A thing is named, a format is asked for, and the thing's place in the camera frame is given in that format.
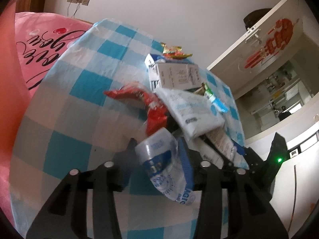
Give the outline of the blue white wrapper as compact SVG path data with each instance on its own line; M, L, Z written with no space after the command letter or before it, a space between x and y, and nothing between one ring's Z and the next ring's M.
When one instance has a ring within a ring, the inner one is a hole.
M181 205L196 200L191 167L180 153L178 141L161 128L135 147L141 165L154 187L168 199Z

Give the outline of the white blue paper package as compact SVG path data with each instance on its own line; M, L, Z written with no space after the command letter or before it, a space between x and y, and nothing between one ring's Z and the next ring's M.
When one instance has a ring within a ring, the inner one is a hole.
M202 135L201 139L226 158L234 167L249 170L249 165L244 156L239 153L242 148L226 134L222 127Z

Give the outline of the blue white checkered tablecloth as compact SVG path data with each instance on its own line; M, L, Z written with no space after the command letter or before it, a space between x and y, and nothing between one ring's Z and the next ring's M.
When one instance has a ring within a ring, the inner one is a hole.
M71 169L87 171L111 160L142 133L146 112L103 94L138 81L149 86L147 54L160 41L118 20L95 23L61 55L35 92L18 130L10 167L11 208L25 237L53 190ZM230 88L208 70L204 82L229 108L226 133L244 145L244 132ZM173 202L154 188L142 166L125 191L115 193L123 238L193 238L197 203Z

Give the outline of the white tissue pack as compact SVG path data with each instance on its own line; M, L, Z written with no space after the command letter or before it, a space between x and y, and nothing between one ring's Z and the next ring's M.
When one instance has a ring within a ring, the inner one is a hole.
M154 93L189 139L224 126L222 115L216 109L212 110L211 102L203 96L168 88L156 88Z

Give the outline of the green blue small packet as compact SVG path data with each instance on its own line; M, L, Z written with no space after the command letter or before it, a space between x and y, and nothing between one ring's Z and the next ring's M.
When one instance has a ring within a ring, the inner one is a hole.
M207 98L207 100L209 100L221 113L228 112L228 108L226 107L226 105L224 105L224 103L215 96L207 83L202 83L202 86L194 93Z

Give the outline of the white door with red decal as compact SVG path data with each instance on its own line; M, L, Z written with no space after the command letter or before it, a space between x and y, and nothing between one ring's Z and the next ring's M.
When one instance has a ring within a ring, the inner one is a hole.
M302 34L299 0L281 0L207 69L239 98L289 59Z

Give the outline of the white cardboard carton box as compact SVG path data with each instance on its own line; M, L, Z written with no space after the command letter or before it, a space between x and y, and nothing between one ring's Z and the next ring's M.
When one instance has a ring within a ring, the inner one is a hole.
M150 89L192 90L202 85L199 67L187 59L167 59L149 53L144 61L149 74Z

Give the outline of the yellow red snack wrapper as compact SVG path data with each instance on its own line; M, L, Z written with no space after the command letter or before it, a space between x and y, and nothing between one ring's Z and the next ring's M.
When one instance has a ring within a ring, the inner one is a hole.
M184 53L182 51L182 47L180 46L170 46L170 45L167 45L166 43L161 43L161 46L163 48L162 54L166 58L183 60L183 59L192 57L192 53L191 54Z

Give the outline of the pink love you bedspread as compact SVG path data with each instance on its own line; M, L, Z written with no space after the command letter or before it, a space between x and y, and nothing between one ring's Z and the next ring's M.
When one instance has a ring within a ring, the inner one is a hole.
M54 62L90 23L52 13L16 12L15 38L23 78L32 97ZM11 216L10 160L1 161L1 209Z

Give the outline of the wall power socket strip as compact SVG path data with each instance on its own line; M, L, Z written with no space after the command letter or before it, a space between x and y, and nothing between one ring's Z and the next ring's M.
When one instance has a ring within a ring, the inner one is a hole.
M90 0L67 0L68 3L80 3L81 5L88 6Z

